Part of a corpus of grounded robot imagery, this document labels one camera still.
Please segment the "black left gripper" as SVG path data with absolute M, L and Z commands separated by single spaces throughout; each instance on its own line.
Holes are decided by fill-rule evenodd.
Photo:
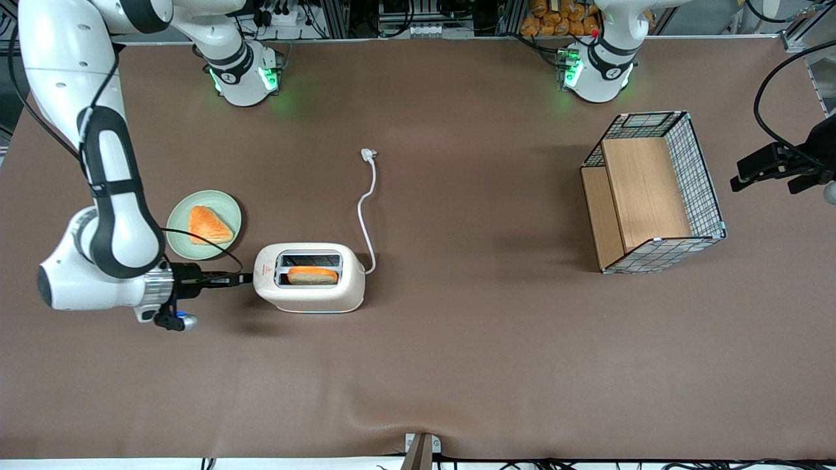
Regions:
M 828 169 L 812 170 L 792 178 L 786 185 L 791 195 L 797 195 L 815 187 L 834 181 L 835 172 L 835 120 L 836 115 L 813 126 L 807 135 L 807 155 L 824 164 Z M 730 179 L 732 191 L 742 191 L 759 181 L 785 178 L 786 166 L 784 146 L 770 143 L 737 162 L 737 175 Z

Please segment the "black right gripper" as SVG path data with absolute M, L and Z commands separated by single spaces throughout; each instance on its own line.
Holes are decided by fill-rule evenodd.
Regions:
M 201 289 L 223 289 L 250 285 L 253 282 L 252 273 L 231 272 L 203 272 L 198 264 L 171 264 L 173 286 L 171 301 L 190 300 L 196 298 Z

